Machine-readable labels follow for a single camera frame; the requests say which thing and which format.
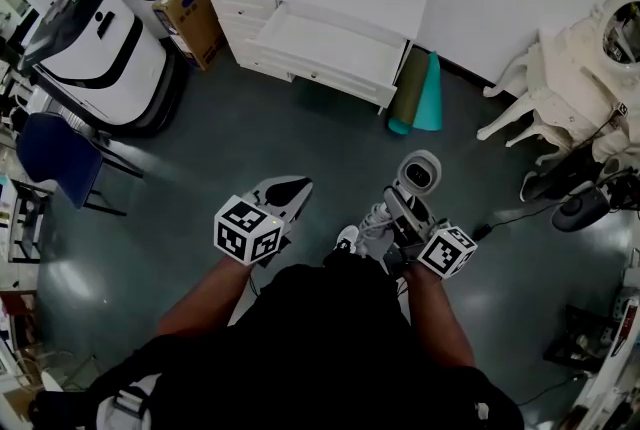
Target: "white vanity table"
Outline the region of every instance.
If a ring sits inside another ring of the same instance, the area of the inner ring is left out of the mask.
[[[237,62],[386,108],[426,0],[212,0]]]

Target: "blue chair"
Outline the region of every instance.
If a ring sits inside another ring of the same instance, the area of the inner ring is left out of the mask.
[[[75,131],[59,114],[31,114],[20,133],[16,153],[27,175],[36,182],[53,179],[73,205],[125,216],[126,213],[88,202],[95,194],[93,184],[105,163],[127,174],[142,178],[142,174],[104,155],[123,158]]]

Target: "white cube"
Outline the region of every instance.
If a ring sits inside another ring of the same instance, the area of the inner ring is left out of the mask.
[[[459,227],[438,229],[418,256],[418,261],[447,279],[460,271],[477,248]]]
[[[284,221],[237,195],[216,213],[213,243],[245,265],[278,251]]]

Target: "brown box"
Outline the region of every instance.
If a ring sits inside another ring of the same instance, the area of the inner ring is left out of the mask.
[[[194,67],[206,70],[226,44],[211,0],[156,0],[153,10]]]

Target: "rolled mat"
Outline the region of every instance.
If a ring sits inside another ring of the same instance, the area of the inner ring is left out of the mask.
[[[396,94],[389,112],[389,129],[400,135],[407,135],[420,104],[422,89],[429,68],[429,55],[426,51],[413,48],[400,71],[396,83]]]
[[[442,129],[440,61],[435,51],[429,55],[429,70],[424,81],[418,110],[413,119],[413,127],[426,131],[440,131]]]

